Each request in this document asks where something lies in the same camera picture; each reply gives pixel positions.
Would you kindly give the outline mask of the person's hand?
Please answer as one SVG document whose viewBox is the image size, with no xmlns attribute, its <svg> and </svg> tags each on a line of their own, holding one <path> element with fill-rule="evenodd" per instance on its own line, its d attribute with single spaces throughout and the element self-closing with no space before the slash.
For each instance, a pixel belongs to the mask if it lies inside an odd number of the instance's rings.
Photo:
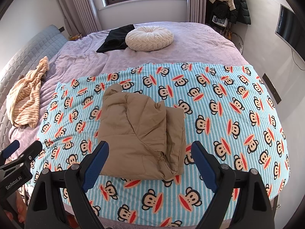
<svg viewBox="0 0 305 229">
<path fill-rule="evenodd" d="M 18 214 L 18 221 L 24 224 L 27 213 L 27 206 L 24 203 L 22 196 L 19 191 L 15 191 L 15 194 L 12 194 L 7 198 L 8 203 L 14 209 L 14 211 Z"/>
</svg>

